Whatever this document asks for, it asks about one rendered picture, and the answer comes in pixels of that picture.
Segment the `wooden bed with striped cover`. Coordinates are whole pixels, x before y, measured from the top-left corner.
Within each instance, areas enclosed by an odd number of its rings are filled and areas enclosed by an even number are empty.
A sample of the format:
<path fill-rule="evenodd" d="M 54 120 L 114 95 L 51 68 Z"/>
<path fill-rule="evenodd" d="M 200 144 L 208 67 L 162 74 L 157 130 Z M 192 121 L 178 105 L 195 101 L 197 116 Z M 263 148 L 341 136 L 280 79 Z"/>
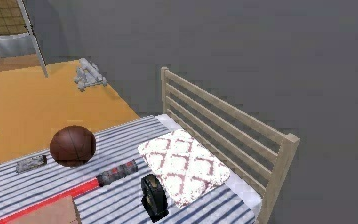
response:
<path fill-rule="evenodd" d="M 284 134 L 171 72 L 161 70 L 163 112 L 94 134 L 86 164 L 59 165 L 47 150 L 0 164 L 0 219 L 134 160 L 139 168 L 110 185 L 74 198 L 82 224 L 270 224 L 299 138 Z M 153 223 L 141 200 L 141 179 L 152 170 L 138 152 L 148 140 L 184 129 L 230 170 L 219 187 L 178 208 L 165 191 L 169 214 Z M 16 172 L 23 159 L 47 164 Z"/>

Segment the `white red patterned pillow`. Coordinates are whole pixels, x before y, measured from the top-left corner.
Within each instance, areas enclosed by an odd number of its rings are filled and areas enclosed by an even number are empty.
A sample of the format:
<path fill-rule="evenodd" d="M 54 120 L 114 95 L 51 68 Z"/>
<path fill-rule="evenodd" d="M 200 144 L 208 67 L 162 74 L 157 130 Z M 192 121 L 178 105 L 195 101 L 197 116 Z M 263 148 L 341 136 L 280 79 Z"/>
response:
<path fill-rule="evenodd" d="M 229 168 L 184 129 L 141 143 L 138 152 L 178 208 L 230 177 Z"/>

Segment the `red bat with dark grip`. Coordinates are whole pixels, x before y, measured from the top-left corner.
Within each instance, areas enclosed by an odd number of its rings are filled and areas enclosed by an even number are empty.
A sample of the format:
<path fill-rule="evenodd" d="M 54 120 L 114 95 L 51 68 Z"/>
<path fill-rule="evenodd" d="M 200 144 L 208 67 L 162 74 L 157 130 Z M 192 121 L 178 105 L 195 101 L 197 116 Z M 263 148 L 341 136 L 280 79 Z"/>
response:
<path fill-rule="evenodd" d="M 110 170 L 103 171 L 95 178 L 84 182 L 82 184 L 76 185 L 68 190 L 65 190 L 59 194 L 56 194 L 52 197 L 49 197 L 41 202 L 35 203 L 31 206 L 28 206 L 24 209 L 21 209 L 13 214 L 5 216 L 0 219 L 0 224 L 8 224 L 10 221 L 18 219 L 24 215 L 27 215 L 31 212 L 34 212 L 42 207 L 50 205 L 54 202 L 57 202 L 66 197 L 71 197 L 72 199 L 77 198 L 83 194 L 94 191 L 100 187 L 104 187 L 106 185 L 110 185 L 113 182 L 122 179 L 128 175 L 136 173 L 139 170 L 136 162 L 131 160 L 125 164 L 119 165 L 117 167 L 111 168 Z"/>

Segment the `brown basketball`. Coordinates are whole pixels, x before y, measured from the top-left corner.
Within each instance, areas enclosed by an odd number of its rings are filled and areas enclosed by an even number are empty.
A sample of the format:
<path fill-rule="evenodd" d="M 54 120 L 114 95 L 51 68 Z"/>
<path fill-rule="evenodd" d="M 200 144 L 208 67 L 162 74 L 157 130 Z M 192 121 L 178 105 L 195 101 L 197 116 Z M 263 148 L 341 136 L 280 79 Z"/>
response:
<path fill-rule="evenodd" d="M 94 134 L 82 126 L 68 126 L 59 130 L 51 139 L 50 154 L 64 167 L 86 164 L 96 152 Z"/>

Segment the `grey remote control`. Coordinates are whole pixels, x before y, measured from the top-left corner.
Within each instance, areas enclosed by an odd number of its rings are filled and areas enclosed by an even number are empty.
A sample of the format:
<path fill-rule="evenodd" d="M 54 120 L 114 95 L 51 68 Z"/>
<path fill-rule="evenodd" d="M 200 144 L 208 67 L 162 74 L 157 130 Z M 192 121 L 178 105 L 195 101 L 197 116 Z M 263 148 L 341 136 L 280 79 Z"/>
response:
<path fill-rule="evenodd" d="M 37 169 L 47 164 L 47 157 L 45 155 L 32 156 L 16 164 L 16 172 L 24 173 L 33 169 Z"/>

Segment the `brown cardboard box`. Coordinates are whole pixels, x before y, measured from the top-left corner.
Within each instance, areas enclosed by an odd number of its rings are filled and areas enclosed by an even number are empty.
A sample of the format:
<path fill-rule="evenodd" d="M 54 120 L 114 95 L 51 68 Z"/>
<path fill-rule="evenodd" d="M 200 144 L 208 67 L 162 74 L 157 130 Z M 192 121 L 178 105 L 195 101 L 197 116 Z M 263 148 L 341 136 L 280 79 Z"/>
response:
<path fill-rule="evenodd" d="M 52 203 L 27 209 L 7 224 L 82 224 L 79 212 L 71 196 Z"/>

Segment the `grey framed room door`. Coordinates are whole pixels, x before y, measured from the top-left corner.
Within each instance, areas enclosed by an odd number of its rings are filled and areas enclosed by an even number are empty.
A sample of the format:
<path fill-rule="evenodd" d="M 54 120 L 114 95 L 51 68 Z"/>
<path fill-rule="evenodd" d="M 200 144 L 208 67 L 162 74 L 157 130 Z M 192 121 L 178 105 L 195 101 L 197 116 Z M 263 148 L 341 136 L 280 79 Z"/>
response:
<path fill-rule="evenodd" d="M 0 72 L 46 63 L 24 0 L 0 0 Z"/>

